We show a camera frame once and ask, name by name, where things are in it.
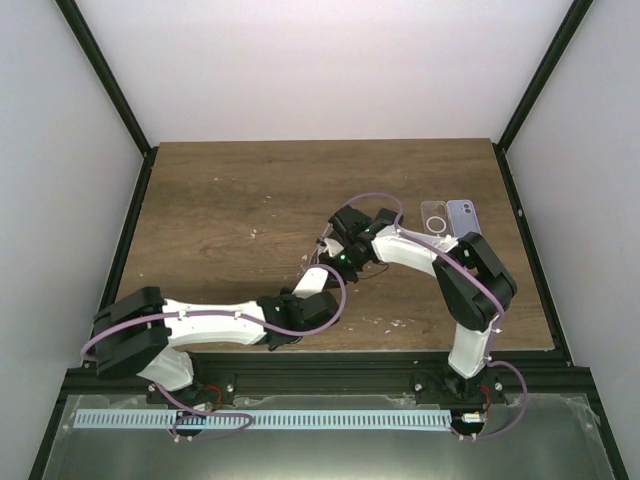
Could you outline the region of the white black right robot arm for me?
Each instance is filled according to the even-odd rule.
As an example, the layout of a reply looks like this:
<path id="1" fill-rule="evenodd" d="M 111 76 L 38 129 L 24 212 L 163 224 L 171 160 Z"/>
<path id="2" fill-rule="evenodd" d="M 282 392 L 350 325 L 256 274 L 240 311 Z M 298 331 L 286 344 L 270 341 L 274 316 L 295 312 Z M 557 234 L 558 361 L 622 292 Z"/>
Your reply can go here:
<path id="1" fill-rule="evenodd" d="M 397 264 L 434 277 L 456 322 L 442 384 L 458 403 L 472 399 L 491 362 L 491 343 L 517 293 L 512 275 L 484 237 L 438 237 L 402 226 L 403 212 L 376 216 L 345 204 L 316 240 L 317 260 L 346 282 L 357 282 L 367 263 Z"/>

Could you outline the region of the clear phone case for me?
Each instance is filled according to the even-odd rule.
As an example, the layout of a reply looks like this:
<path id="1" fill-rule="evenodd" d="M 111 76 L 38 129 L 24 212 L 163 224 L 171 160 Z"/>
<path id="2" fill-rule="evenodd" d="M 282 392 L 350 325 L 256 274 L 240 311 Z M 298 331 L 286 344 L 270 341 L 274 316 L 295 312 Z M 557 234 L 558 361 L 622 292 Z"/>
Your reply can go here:
<path id="1" fill-rule="evenodd" d="M 422 225 L 428 235 L 445 237 L 452 234 L 449 210 L 442 200 L 426 200 L 420 204 Z"/>

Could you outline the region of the lilac phone case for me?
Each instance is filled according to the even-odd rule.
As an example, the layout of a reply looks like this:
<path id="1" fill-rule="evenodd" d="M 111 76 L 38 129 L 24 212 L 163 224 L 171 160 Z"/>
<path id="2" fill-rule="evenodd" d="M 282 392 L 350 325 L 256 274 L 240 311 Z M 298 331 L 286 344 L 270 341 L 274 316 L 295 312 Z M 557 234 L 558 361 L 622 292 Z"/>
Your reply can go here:
<path id="1" fill-rule="evenodd" d="M 461 238 L 470 232 L 481 233 L 475 206 L 471 200 L 449 200 L 446 202 L 446 206 L 454 237 Z"/>

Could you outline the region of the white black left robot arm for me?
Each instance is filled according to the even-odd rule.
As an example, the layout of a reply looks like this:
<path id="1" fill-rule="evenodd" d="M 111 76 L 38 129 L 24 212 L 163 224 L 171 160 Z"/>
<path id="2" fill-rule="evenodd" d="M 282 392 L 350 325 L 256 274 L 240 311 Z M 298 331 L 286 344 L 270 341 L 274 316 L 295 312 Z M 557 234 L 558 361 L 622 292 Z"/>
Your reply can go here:
<path id="1" fill-rule="evenodd" d="M 211 343 L 266 345 L 273 351 L 336 323 L 345 306 L 331 292 L 295 289 L 232 305 L 190 304 L 143 287 L 99 311 L 93 336 L 81 349 L 101 379 L 138 376 L 181 403 L 196 402 L 204 379 L 187 346 Z"/>

